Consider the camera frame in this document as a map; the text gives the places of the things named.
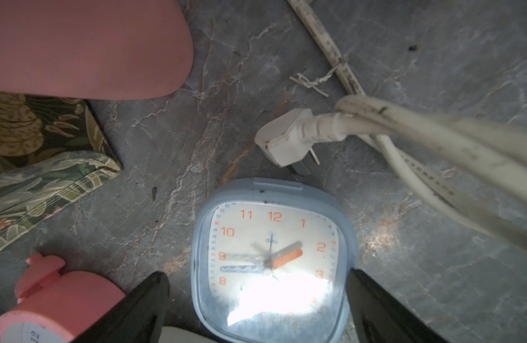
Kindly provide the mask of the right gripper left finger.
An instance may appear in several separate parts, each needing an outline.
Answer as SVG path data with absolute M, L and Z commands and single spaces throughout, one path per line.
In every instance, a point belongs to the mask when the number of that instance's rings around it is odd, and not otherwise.
M 154 272 L 74 341 L 158 342 L 169 297 L 167 275 Z

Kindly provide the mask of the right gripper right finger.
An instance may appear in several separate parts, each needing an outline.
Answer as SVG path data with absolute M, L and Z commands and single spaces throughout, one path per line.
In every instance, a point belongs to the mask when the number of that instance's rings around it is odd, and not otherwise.
M 346 294 L 360 342 L 447 343 L 362 270 L 349 272 Z

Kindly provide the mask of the light blue square clock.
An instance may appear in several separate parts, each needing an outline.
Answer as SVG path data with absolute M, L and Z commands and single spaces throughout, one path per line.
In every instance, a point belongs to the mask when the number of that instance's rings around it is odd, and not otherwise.
M 194 309 L 228 342 L 337 342 L 358 248 L 351 222 L 327 193 L 284 180 L 233 180 L 196 216 Z

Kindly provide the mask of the cream canvas tote bag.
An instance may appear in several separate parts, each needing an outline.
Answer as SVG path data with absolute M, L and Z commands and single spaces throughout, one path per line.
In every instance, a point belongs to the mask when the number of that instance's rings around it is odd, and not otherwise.
M 86 100 L 0 92 L 0 252 L 121 170 Z

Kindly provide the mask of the white square clock orange numerals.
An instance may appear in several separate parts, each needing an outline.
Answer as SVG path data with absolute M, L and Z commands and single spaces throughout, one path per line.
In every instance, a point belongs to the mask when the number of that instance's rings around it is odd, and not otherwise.
M 187 330 L 166 326 L 161 330 L 158 343 L 216 343 L 216 341 Z

